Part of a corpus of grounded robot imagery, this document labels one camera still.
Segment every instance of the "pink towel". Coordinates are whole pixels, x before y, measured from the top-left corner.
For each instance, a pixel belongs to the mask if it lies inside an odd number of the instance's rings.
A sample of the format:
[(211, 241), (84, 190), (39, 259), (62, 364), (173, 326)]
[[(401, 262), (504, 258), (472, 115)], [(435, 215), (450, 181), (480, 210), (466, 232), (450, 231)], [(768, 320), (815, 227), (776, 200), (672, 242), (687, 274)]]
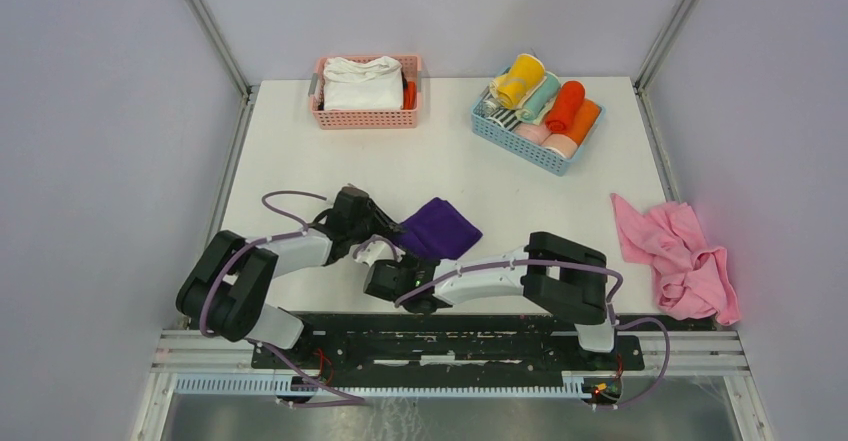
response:
[(665, 203), (642, 215), (612, 194), (621, 255), (650, 264), (654, 299), (675, 319), (716, 314), (723, 325), (739, 321), (736, 292), (727, 278), (727, 250), (707, 246), (695, 212), (686, 204)]

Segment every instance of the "white table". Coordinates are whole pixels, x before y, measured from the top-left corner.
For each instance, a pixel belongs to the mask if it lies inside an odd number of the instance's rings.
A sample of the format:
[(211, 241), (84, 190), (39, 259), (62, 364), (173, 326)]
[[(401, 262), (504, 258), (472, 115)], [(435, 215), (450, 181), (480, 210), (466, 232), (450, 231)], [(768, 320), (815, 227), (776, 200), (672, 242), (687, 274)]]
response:
[[(471, 132), (470, 108), (488, 79), (425, 79), (415, 129), (324, 131), (307, 108), (308, 81), (262, 83), (239, 159), (223, 229), (242, 236), (289, 232), (292, 222), (266, 210), (269, 191), (311, 191), (330, 198), (350, 183), (367, 191), (395, 221), (433, 197), (450, 201), (483, 232), (462, 259), (506, 252), (548, 231), (597, 249), (620, 271), (618, 313), (657, 313), (650, 269), (625, 263), (610, 193), (636, 209), (665, 201), (631, 82), (626, 77), (576, 78), (606, 117), (577, 164), (557, 177)], [(272, 200), (311, 220), (317, 200)], [(292, 311), (397, 313), (362, 293), (368, 268), (350, 258), (276, 279), (266, 302)], [(518, 297), (475, 300), (443, 313), (542, 313)]]

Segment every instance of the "striped cloth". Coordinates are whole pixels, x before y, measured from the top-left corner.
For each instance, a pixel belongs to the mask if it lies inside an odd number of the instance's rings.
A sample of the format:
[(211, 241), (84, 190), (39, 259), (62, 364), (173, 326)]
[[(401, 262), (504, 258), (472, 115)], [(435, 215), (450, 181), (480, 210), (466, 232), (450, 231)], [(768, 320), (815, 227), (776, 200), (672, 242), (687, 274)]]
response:
[(500, 107), (497, 100), (490, 93), (486, 93), (482, 102), (486, 103), (487, 101), (489, 101), (489, 103), (487, 104), (489, 104), (490, 106), (498, 107), (494, 110), (494, 112), (492, 112), (492, 114), (486, 116), (486, 119), (500, 124), (508, 131), (515, 130), (515, 128), (517, 128), (518, 125), (521, 124), (521, 120), (518, 119), (518, 117), (515, 115), (515, 111), (512, 109)]

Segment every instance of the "purple towel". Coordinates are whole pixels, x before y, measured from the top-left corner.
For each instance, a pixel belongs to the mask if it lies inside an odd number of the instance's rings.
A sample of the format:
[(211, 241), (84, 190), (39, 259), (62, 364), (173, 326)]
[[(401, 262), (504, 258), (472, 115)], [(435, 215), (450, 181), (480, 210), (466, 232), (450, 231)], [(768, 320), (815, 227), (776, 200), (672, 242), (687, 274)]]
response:
[(459, 259), (483, 233), (463, 218), (449, 202), (433, 198), (401, 225), (406, 232), (395, 244), (425, 259)]

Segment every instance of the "teal rolled towel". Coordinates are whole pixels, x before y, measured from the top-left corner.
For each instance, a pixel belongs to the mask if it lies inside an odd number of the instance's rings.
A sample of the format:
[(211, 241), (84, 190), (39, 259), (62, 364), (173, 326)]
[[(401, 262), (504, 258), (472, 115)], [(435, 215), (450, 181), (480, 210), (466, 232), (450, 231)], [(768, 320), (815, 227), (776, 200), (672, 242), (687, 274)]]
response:
[(525, 123), (532, 123), (539, 117), (539, 112), (545, 107), (545, 103), (556, 96), (556, 93), (559, 92), (559, 87), (560, 84), (557, 77), (551, 73), (545, 73), (545, 80), (542, 81), (542, 85), (533, 93), (533, 96), (530, 96), (530, 99), (524, 103), (524, 106), (515, 112), (516, 117)]

